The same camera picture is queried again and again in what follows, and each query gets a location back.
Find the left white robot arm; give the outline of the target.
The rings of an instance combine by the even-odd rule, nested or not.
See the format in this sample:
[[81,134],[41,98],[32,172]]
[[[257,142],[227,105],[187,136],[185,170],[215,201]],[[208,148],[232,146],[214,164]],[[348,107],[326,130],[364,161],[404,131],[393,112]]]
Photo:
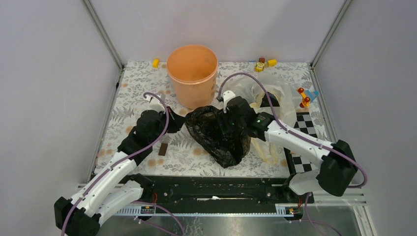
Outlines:
[[127,204],[154,199],[153,182],[142,174],[132,175],[115,189],[166,133],[178,132],[183,125],[183,117],[166,106],[163,95],[146,92],[144,97],[149,108],[141,113],[108,164],[72,197],[55,202],[55,222],[61,235],[95,236],[103,223]]

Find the white translucent trash bag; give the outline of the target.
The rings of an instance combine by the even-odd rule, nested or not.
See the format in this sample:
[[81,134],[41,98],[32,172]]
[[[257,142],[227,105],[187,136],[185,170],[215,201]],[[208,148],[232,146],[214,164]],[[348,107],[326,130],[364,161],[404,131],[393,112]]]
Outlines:
[[[254,77],[268,92],[272,107],[269,105],[265,92],[260,85],[245,75],[237,75],[229,79],[225,83],[221,94],[230,90],[235,95],[244,98],[256,113],[266,112],[271,115],[272,111],[275,111],[284,124],[294,126],[296,122],[296,102],[300,101],[299,96],[295,94],[295,87],[270,72],[259,72]],[[250,151],[271,165],[277,165],[281,160],[286,159],[281,145],[264,142],[257,138],[251,139]]]

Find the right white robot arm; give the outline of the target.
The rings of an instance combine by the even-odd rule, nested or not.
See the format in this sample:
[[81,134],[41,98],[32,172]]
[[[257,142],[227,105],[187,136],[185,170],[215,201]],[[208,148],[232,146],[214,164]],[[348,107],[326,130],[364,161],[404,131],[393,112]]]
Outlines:
[[228,90],[217,98],[223,109],[216,114],[223,134],[241,130],[251,138],[275,143],[307,159],[316,169],[296,173],[284,183],[282,196],[293,203],[308,192],[326,191],[341,197],[358,168],[349,145],[320,140],[281,122],[271,114],[256,113],[241,96]]

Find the black plastic trash bag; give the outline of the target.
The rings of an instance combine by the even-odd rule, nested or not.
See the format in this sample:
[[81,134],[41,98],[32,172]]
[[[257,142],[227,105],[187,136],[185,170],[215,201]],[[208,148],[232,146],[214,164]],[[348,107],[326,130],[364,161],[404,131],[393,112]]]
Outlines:
[[224,134],[217,117],[222,113],[212,105],[196,108],[185,116],[191,137],[223,168],[238,165],[250,151],[251,138],[238,128]]

